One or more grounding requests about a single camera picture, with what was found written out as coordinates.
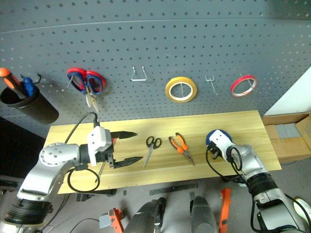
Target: yellow tape roll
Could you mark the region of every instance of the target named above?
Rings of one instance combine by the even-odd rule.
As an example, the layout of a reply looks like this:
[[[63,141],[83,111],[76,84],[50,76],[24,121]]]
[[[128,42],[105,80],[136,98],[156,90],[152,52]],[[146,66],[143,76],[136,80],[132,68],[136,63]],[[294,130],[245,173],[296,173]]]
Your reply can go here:
[[[190,87],[190,93],[187,96],[176,97],[172,94],[172,88],[179,84],[185,84]],[[196,88],[195,83],[190,78],[187,78],[187,77],[173,78],[166,84],[166,87],[165,87],[166,96],[170,100],[177,102],[177,103],[185,103],[185,102],[192,100],[195,97],[196,93],[197,93],[197,88]]]

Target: pliers handle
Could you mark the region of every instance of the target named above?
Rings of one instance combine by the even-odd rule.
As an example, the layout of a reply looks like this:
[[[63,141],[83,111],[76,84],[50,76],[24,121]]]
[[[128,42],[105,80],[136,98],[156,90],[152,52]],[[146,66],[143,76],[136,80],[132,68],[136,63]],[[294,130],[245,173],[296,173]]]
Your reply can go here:
[[[175,133],[177,138],[181,141],[182,147],[178,146],[172,137],[169,137],[170,144],[180,153],[182,154],[184,151],[188,150],[188,146],[185,143],[184,138],[180,133]]]

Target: orange-handled pliers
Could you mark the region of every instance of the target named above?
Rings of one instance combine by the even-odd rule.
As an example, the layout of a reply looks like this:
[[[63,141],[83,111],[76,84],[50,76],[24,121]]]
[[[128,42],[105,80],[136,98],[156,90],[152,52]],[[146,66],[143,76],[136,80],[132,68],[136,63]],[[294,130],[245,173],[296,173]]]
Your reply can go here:
[[[175,135],[176,135],[177,138],[181,141],[182,147],[178,146],[178,145],[176,144],[176,142],[173,140],[172,137],[169,137],[170,144],[171,144],[180,154],[183,154],[184,157],[185,157],[185,159],[187,159],[192,165],[194,165],[193,159],[191,158],[191,155],[190,155],[190,153],[189,153],[189,151],[188,151],[188,146],[186,145],[184,138],[183,138],[182,135],[179,134],[179,133],[175,133]]]

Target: red scissors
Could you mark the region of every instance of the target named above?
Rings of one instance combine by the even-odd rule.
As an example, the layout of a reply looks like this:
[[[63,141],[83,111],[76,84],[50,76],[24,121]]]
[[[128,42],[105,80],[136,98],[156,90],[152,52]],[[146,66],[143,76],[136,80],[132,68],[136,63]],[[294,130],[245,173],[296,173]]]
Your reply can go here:
[[[86,95],[86,102],[90,108],[92,105],[97,112],[99,112],[96,98],[103,91],[105,87],[105,79],[99,73],[84,69],[72,67],[67,70],[67,77],[70,83],[80,92]]]

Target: pegboard hook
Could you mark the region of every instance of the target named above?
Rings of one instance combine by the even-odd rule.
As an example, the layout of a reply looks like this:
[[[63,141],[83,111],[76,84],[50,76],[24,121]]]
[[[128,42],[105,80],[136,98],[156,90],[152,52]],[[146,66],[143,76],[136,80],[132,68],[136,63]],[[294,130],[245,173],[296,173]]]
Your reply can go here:
[[[141,68],[142,68],[142,71],[144,73],[145,78],[144,79],[133,79],[134,75],[135,74],[137,75],[136,70],[135,70],[135,66],[133,66],[133,74],[131,76],[131,81],[147,81],[148,77],[147,77],[147,73],[145,71],[145,68],[144,68],[144,66],[141,66]]]
[[[33,84],[38,84],[39,82],[41,82],[41,79],[42,79],[41,74],[39,74],[39,73],[37,72],[37,76],[39,77],[39,81],[38,81],[38,82],[35,82],[35,83],[33,83]]]
[[[248,81],[248,83],[249,83],[250,87],[251,87],[251,88],[253,88],[253,85],[251,84],[251,81],[249,81],[249,79],[248,79],[247,81]]]
[[[74,75],[72,75],[72,76],[71,76],[71,78],[70,78],[70,80],[69,80],[69,83],[67,84],[67,86],[66,86],[66,88],[65,88],[65,89],[62,89],[62,91],[66,91],[66,90],[69,88],[70,83],[71,83],[71,82],[72,82],[72,80],[73,80],[73,77],[74,77]]]
[[[205,80],[207,82],[210,82],[210,84],[212,85],[212,88],[213,88],[213,91],[214,91],[215,95],[218,95],[216,90],[215,90],[214,84],[213,84],[213,81],[215,81],[214,75],[212,77],[210,77],[209,79],[207,79],[207,75],[205,75]]]

